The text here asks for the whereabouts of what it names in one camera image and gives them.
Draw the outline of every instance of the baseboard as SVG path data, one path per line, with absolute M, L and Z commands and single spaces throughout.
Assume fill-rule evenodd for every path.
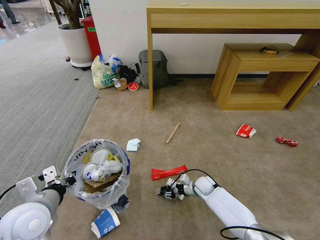
M 215 74 L 169 74 L 172 78 L 214 78 Z M 238 78 L 266 78 L 267 74 L 238 74 Z

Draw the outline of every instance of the red trash can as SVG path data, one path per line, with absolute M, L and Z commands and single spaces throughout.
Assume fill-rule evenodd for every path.
M 81 21 L 84 25 L 84 28 L 86 30 L 87 39 L 89 42 L 92 59 L 95 59 L 97 55 L 101 54 L 101 49 L 99 45 L 98 36 L 96 33 L 96 28 L 94 26 L 93 18 L 92 16 L 89 16 Z

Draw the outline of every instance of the potted plant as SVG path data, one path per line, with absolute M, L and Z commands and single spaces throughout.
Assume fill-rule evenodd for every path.
M 63 8 L 69 23 L 58 26 L 63 44 L 74 67 L 89 67 L 93 59 L 85 33 L 79 20 L 79 0 L 53 0 Z

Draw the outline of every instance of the floor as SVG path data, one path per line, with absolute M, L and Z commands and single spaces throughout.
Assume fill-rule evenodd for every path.
M 50 15 L 41 8 L 40 1 L 29 0 L 20 3 L 10 3 L 9 5 L 20 23 L 13 25 L 0 4 L 1 16 L 7 24 L 7 29 L 0 29 L 0 45 L 14 38 L 21 37 L 26 33 L 33 32 L 50 22 L 56 22 L 54 15 Z M 66 21 L 63 15 L 60 15 L 60 17 L 62 21 Z
M 118 215 L 121 225 L 103 239 L 222 239 L 223 224 L 204 201 L 170 201 L 156 195 L 167 179 L 151 181 L 151 168 L 183 164 L 212 175 L 262 226 L 295 239 L 318 238 L 320 89 L 313 88 L 293 112 L 220 111 L 210 86 L 209 79 L 190 79 L 156 90 L 152 112 L 149 92 L 141 86 L 136 92 L 101 91 L 76 146 L 104 138 L 125 148 L 129 139 L 141 140 L 137 152 L 128 152 L 130 206 Z M 257 129 L 253 138 L 235 135 L 243 123 Z M 280 145 L 278 136 L 298 140 L 299 146 Z M 201 176 L 188 175 L 194 180 Z M 95 207 L 67 195 L 50 239 L 96 239 L 90 224 L 98 214 Z
M 62 170 L 99 95 L 91 71 L 65 61 L 56 27 L 0 46 L 0 192 L 53 164 Z M 21 202 L 11 191 L 0 215 Z

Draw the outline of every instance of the red lid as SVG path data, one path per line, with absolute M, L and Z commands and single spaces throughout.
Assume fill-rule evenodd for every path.
M 85 22 L 85 23 L 92 23 L 93 22 L 93 17 L 92 15 L 89 17 L 86 17 L 85 19 L 81 20 L 81 22 Z
M 129 83 L 128 84 L 128 89 L 130 91 L 136 91 L 139 88 L 139 85 L 135 82 Z

